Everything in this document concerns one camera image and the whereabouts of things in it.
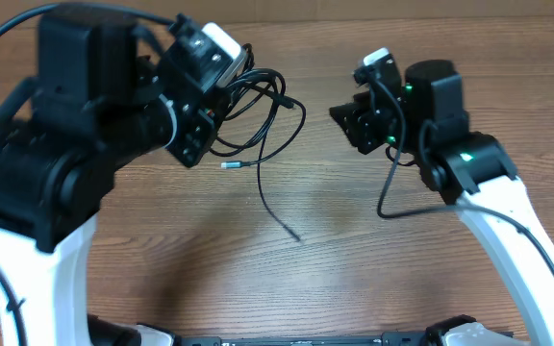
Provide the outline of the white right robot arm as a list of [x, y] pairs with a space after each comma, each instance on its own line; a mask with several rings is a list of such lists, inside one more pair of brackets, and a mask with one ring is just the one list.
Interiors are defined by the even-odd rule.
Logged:
[[400, 71], [393, 58], [365, 58], [362, 91], [330, 109], [362, 154], [385, 146], [394, 166], [412, 156], [420, 178], [481, 244], [522, 316], [532, 345], [554, 345], [554, 243], [516, 165], [494, 137], [474, 132], [463, 82], [446, 60]]

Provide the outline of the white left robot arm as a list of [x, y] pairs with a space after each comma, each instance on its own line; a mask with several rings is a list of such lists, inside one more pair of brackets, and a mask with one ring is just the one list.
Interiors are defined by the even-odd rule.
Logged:
[[116, 172], [157, 149], [210, 149], [244, 49], [218, 25], [96, 3], [41, 6], [38, 71], [0, 106], [0, 326], [7, 345], [175, 345], [172, 332], [88, 313], [88, 252]]

